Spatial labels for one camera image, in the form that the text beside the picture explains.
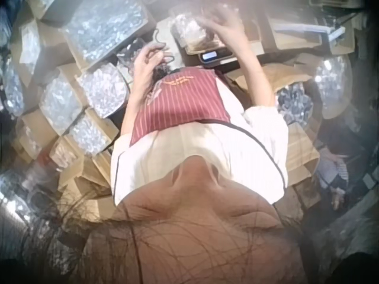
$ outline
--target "food item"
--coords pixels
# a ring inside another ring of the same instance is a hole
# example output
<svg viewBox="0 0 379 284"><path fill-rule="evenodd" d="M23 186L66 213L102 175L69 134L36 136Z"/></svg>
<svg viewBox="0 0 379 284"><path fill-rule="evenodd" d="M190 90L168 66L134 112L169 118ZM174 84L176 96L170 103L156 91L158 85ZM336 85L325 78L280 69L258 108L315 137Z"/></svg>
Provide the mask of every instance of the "food item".
<svg viewBox="0 0 379 284"><path fill-rule="evenodd" d="M102 65L94 73L84 73L78 82L85 91L89 105L100 118L115 113L129 97L123 76L111 63Z"/></svg>

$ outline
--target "clear plastic packaging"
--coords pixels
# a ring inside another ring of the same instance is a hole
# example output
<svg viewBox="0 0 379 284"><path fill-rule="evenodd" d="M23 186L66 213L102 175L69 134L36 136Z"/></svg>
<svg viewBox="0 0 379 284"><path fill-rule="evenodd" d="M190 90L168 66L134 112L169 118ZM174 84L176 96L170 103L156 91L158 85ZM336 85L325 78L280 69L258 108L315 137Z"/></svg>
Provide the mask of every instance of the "clear plastic packaging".
<svg viewBox="0 0 379 284"><path fill-rule="evenodd" d="M101 132L96 123L86 114L70 129L71 137L88 155L96 156L108 146L107 137Z"/></svg>
<svg viewBox="0 0 379 284"><path fill-rule="evenodd" d="M141 38L137 38L117 54L119 61L128 69L131 77L134 76L134 61L145 45L146 43ZM170 73L171 67L168 64L156 66L153 72L153 83L156 83Z"/></svg>
<svg viewBox="0 0 379 284"><path fill-rule="evenodd" d="M315 81L319 87L324 108L343 102L348 63L343 56L324 60L317 68Z"/></svg>
<svg viewBox="0 0 379 284"><path fill-rule="evenodd" d="M7 110L19 117L25 111L23 87L21 85L20 77L14 69L12 60L9 58L4 73L4 90L7 102L5 107Z"/></svg>
<svg viewBox="0 0 379 284"><path fill-rule="evenodd" d="M129 98L123 76L111 63L102 65L94 73L86 72L78 78L89 105L101 118L120 109Z"/></svg>
<svg viewBox="0 0 379 284"><path fill-rule="evenodd" d="M131 44L117 53L117 58L126 68L128 68L129 75L134 75L134 61L141 49L146 45L143 39L136 38Z"/></svg>
<svg viewBox="0 0 379 284"><path fill-rule="evenodd" d="M75 50L91 65L147 22L137 0L83 0L65 32Z"/></svg>
<svg viewBox="0 0 379 284"><path fill-rule="evenodd" d="M33 74L41 52L37 22L32 21L21 26L20 31L23 40L23 52L21 53L20 63L25 64L29 72Z"/></svg>
<svg viewBox="0 0 379 284"><path fill-rule="evenodd" d="M297 122L303 128L313 112L313 102L305 94L303 83L294 83L277 92L279 113L288 125Z"/></svg>
<svg viewBox="0 0 379 284"><path fill-rule="evenodd" d="M224 46L214 33L200 27L195 17L202 14L201 5L184 4L171 9L173 35L189 54Z"/></svg>
<svg viewBox="0 0 379 284"><path fill-rule="evenodd" d="M46 86L40 109L58 135L62 135L83 110L70 83L60 74Z"/></svg>

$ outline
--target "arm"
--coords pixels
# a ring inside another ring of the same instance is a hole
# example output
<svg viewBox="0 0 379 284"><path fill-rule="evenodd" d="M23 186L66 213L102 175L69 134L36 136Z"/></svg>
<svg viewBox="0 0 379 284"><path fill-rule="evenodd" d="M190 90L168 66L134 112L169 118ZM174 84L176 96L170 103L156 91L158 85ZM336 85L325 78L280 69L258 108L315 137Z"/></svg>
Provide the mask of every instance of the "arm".
<svg viewBox="0 0 379 284"><path fill-rule="evenodd" d="M219 5L216 8L217 22L198 18L198 22L216 33L223 43L237 56L248 84L249 95L254 105L274 107L275 96L271 85L254 52L250 49L245 28L240 18L231 10Z"/></svg>
<svg viewBox="0 0 379 284"><path fill-rule="evenodd" d="M154 68L163 63L165 57L170 55L162 51L164 47L165 44L150 43L144 46L134 62L133 87L121 126L121 135L133 132L137 114L153 85Z"/></svg>
<svg viewBox="0 0 379 284"><path fill-rule="evenodd" d="M248 84L249 95L253 104L256 106L274 107L274 92L253 51L249 46L246 46L235 54Z"/></svg>
<svg viewBox="0 0 379 284"><path fill-rule="evenodd" d="M137 114L141 107L141 102L129 100L126 106L125 116L123 124L121 126L121 135L131 134L134 128L134 122L136 121Z"/></svg>

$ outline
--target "nose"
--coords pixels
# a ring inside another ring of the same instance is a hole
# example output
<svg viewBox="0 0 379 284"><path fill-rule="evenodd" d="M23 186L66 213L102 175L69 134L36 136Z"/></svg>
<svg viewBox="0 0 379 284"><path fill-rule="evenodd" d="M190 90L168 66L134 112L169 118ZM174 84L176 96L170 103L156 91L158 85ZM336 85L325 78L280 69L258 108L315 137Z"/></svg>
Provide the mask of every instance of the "nose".
<svg viewBox="0 0 379 284"><path fill-rule="evenodd" d="M218 184L219 171L200 156L191 156L179 165L176 184L186 186L198 184Z"/></svg>

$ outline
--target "wrapped candy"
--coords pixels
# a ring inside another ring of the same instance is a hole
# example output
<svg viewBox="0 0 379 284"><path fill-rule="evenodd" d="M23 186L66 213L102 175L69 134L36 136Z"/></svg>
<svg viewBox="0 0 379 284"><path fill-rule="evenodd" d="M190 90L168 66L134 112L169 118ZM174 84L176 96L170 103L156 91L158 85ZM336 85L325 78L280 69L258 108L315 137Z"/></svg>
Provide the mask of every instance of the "wrapped candy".
<svg viewBox="0 0 379 284"><path fill-rule="evenodd" d="M107 136L87 113L71 127L69 135L90 156L97 155L109 145Z"/></svg>
<svg viewBox="0 0 379 284"><path fill-rule="evenodd" d="M297 122L302 127L308 124L312 115L313 102L305 94L303 83L294 83L277 92L279 113L288 125Z"/></svg>
<svg viewBox="0 0 379 284"><path fill-rule="evenodd" d="M25 64L29 72L33 74L41 52L37 22L32 21L21 26L20 31L23 39L23 52L21 53L20 63Z"/></svg>
<svg viewBox="0 0 379 284"><path fill-rule="evenodd" d="M65 32L74 50L92 65L147 23L137 0L83 0Z"/></svg>
<svg viewBox="0 0 379 284"><path fill-rule="evenodd" d="M42 113L59 135L72 125L83 108L83 102L62 73L47 85L40 102Z"/></svg>
<svg viewBox="0 0 379 284"><path fill-rule="evenodd" d="M101 66L94 73L84 73L78 82L85 91L89 105L101 118L115 113L129 97L123 76L111 63Z"/></svg>
<svg viewBox="0 0 379 284"><path fill-rule="evenodd" d="M348 62L343 56L324 60L317 68L315 81L319 87L324 108L343 101L346 88Z"/></svg>
<svg viewBox="0 0 379 284"><path fill-rule="evenodd" d="M7 97L5 107L16 117L21 116L25 111L23 87L11 59L7 61L5 67L4 88Z"/></svg>

